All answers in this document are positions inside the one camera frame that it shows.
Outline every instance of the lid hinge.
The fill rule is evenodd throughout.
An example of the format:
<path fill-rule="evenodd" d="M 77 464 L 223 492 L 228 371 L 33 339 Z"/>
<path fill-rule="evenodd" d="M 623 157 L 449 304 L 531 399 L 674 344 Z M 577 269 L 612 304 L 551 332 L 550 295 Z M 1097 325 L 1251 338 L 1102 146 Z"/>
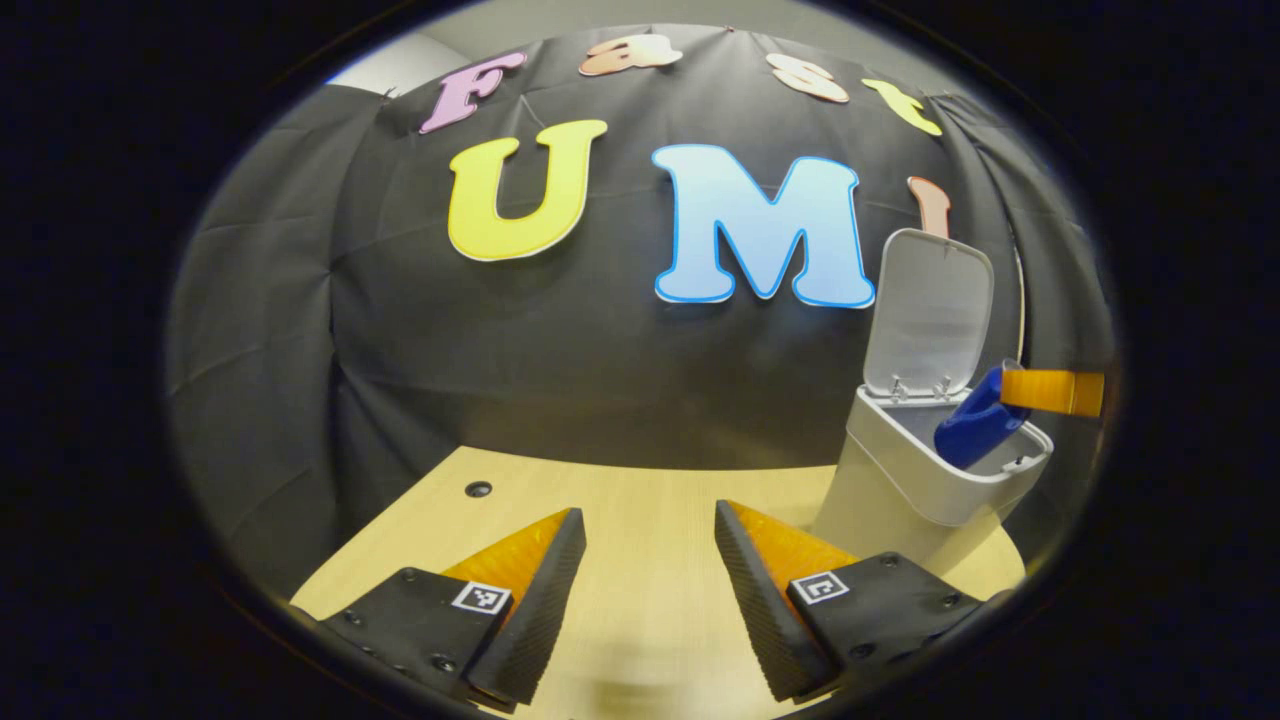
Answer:
<path fill-rule="evenodd" d="M 951 375 L 942 375 L 942 382 L 933 386 L 933 398 L 946 400 L 951 397 Z"/>
<path fill-rule="evenodd" d="M 908 392 L 906 386 L 902 384 L 902 378 L 893 375 L 893 388 L 890 389 L 890 397 L 893 402 L 901 402 L 906 400 Z"/>

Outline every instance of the pink letter f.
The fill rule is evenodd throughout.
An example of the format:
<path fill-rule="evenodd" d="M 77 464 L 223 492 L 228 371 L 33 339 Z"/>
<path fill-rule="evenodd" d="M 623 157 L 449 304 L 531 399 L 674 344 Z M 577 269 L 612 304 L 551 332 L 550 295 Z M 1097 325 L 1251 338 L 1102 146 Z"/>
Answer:
<path fill-rule="evenodd" d="M 524 53 L 512 53 L 447 76 L 440 81 L 440 99 L 435 102 L 435 110 L 422 123 L 422 129 L 417 132 L 426 135 L 433 129 L 468 118 L 471 113 L 476 111 L 476 106 L 471 104 L 471 95 L 488 97 L 494 90 L 498 90 L 498 83 L 502 82 L 502 69 L 518 68 L 524 61 Z"/>

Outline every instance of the letters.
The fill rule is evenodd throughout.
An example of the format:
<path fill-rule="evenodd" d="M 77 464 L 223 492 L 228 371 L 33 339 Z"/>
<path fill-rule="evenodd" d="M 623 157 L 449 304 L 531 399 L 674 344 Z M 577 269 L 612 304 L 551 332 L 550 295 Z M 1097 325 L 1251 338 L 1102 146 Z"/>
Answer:
<path fill-rule="evenodd" d="M 671 49 L 666 35 L 628 35 L 608 40 L 586 51 L 589 58 L 579 65 L 584 76 L 607 76 L 627 68 L 669 65 L 685 56 Z"/>
<path fill-rule="evenodd" d="M 932 120 L 924 119 L 924 115 L 920 114 L 920 109 L 923 109 L 924 105 L 920 105 L 920 101 L 916 100 L 915 97 L 904 95 L 902 91 L 899 90 L 896 85 L 884 82 L 882 79 L 867 79 L 867 78 L 863 78 L 863 85 L 879 92 L 881 97 L 884 99 L 884 102 L 888 104 L 888 109 L 897 113 L 897 117 L 902 118 L 904 120 L 911 123 L 913 126 L 923 129 L 929 135 L 933 136 L 942 135 L 942 128 L 940 128 Z"/>
<path fill-rule="evenodd" d="M 849 94 L 845 92 L 845 88 L 836 85 L 831 73 L 818 65 L 778 53 L 769 53 L 764 59 L 776 68 L 773 77 L 781 79 L 791 90 L 808 92 L 814 97 L 832 102 L 849 102 Z"/>
<path fill-rule="evenodd" d="M 605 76 L 628 68 L 667 65 L 684 56 L 662 35 L 631 35 L 602 42 L 579 67 L 584 76 Z M 503 69 L 524 64 L 524 53 L 511 53 L 458 70 L 442 81 L 440 97 L 419 132 L 429 133 L 476 111 L 472 96 L 492 95 Z M 847 102 L 845 91 L 826 69 L 788 55 L 771 53 L 773 76 L 792 90 L 832 102 Z M 925 119 L 919 100 L 892 83 L 863 79 L 893 113 L 929 135 L 942 129 Z M 503 161 L 520 142 L 504 137 L 468 147 L 449 163 L 454 173 L 448 234 L 453 247 L 472 260 L 526 258 L 563 240 L 577 225 L 586 205 L 591 142 L 604 135 L 603 120 L 588 119 L 550 126 L 538 133 L 547 145 L 547 190 L 536 210 L 524 218 L 498 215 L 498 186 Z M 719 264 L 719 236 L 733 251 L 742 274 L 760 299 L 773 297 L 782 284 L 800 238 L 804 269 L 791 283 L 809 305 L 867 307 L 876 288 L 863 269 L 854 188 L 858 174 L 823 158 L 797 158 L 771 200 L 728 150 L 714 145 L 672 145 L 653 152 L 654 165 L 667 170 L 675 193 L 675 237 L 671 268 L 658 275 L 654 291 L 667 302 L 723 302 L 733 295 L 733 275 Z M 923 178 L 908 181 L 920 204 L 924 231 L 946 237 L 946 192 Z"/>
<path fill-rule="evenodd" d="M 471 95 L 488 97 L 494 90 L 498 90 L 503 68 L 518 68 L 524 63 L 524 53 L 512 53 L 447 76 L 440 81 L 440 99 L 435 101 L 435 110 L 417 132 L 426 135 L 433 129 L 470 118 L 471 113 L 476 111 L 476 106 L 471 102 Z"/>
<path fill-rule="evenodd" d="M 526 258 L 559 242 L 582 217 L 591 141 L 605 129 L 602 120 L 575 120 L 538 133 L 538 142 L 549 149 L 547 192 L 536 210 L 517 220 L 498 217 L 497 202 L 502 163 L 520 141 L 490 140 L 454 155 L 449 163 L 456 174 L 449 200 L 453 247 L 472 260 L 492 261 Z"/>
<path fill-rule="evenodd" d="M 865 307 L 876 288 L 863 273 L 854 218 L 858 176 L 840 163 L 799 158 L 774 200 L 723 147 L 672 145 L 653 154 L 676 195 L 675 259 L 654 290 L 668 302 L 722 302 L 733 275 L 719 266 L 723 231 L 751 290 L 773 297 L 791 254 L 805 238 L 805 265 L 792 291 L 809 305 Z"/>

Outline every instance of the wooden table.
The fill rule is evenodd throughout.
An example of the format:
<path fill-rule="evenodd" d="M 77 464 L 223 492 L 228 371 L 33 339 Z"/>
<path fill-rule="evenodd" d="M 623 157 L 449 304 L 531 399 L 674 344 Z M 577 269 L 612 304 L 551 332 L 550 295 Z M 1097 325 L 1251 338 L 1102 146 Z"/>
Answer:
<path fill-rule="evenodd" d="M 765 719 L 776 702 L 751 652 L 713 538 L 716 500 L 808 529 L 835 466 L 652 470 L 460 447 L 329 559 L 292 602 L 316 619 L 412 565 L 439 571 L 564 507 L 588 547 L 564 625 L 531 706 L 516 717 Z M 463 488 L 488 480 L 493 492 Z M 1024 575 L 997 528 L 943 579 L 979 600 Z"/>

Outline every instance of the blue bottle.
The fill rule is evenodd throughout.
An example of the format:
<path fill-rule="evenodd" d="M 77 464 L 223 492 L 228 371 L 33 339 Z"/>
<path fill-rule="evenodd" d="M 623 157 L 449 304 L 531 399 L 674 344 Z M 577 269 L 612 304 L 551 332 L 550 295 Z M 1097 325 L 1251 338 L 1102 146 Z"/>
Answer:
<path fill-rule="evenodd" d="M 1018 432 L 1032 411 L 1000 402 L 1005 370 L 1018 369 L 1018 363 L 1005 360 L 988 370 L 955 413 L 942 420 L 938 429 L 933 430 L 933 447 L 938 457 L 964 470 Z"/>

